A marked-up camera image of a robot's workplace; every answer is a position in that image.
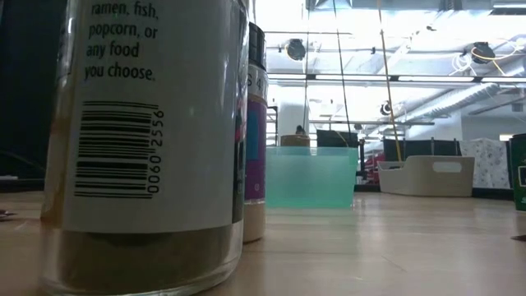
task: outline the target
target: table surface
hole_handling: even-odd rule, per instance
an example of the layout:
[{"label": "table surface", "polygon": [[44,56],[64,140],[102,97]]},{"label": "table surface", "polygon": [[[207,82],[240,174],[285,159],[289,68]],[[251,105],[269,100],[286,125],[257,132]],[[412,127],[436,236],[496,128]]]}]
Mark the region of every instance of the table surface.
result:
[{"label": "table surface", "polygon": [[[37,292],[39,192],[0,195],[0,295]],[[270,209],[265,238],[201,295],[526,295],[512,202],[358,193],[352,210]]]}]

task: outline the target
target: white plastic basket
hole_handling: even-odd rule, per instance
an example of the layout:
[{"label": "white plastic basket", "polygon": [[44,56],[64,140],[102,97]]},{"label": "white plastic basket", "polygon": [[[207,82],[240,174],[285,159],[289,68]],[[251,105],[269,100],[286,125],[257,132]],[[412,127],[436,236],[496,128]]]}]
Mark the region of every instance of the white plastic basket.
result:
[{"label": "white plastic basket", "polygon": [[409,156],[405,162],[379,161],[382,192],[422,197],[470,197],[475,159]]}]

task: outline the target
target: translucent plastic bin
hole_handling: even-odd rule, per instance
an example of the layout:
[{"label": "translucent plastic bin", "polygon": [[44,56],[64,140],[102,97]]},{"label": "translucent plastic bin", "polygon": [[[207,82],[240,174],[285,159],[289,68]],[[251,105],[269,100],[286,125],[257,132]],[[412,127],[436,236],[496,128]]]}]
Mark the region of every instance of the translucent plastic bin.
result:
[{"label": "translucent plastic bin", "polygon": [[354,148],[267,147],[266,205],[349,208],[357,166]]}]

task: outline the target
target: jar lid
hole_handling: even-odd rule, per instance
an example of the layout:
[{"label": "jar lid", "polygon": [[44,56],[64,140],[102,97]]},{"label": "jar lid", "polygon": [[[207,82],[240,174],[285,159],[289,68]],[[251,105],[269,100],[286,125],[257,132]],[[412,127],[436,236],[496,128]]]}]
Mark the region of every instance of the jar lid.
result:
[{"label": "jar lid", "polygon": [[250,37],[248,39],[248,59],[266,70],[266,42],[265,32],[254,23],[250,23]]}]

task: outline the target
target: green container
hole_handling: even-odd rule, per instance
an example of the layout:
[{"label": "green container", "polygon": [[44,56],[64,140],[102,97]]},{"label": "green container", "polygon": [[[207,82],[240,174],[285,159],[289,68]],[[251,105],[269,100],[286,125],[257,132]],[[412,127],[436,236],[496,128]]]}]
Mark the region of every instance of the green container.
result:
[{"label": "green container", "polygon": [[267,147],[266,205],[282,208],[349,208],[358,150]]},{"label": "green container", "polygon": [[510,151],[515,208],[526,211],[526,134],[511,138]]}]

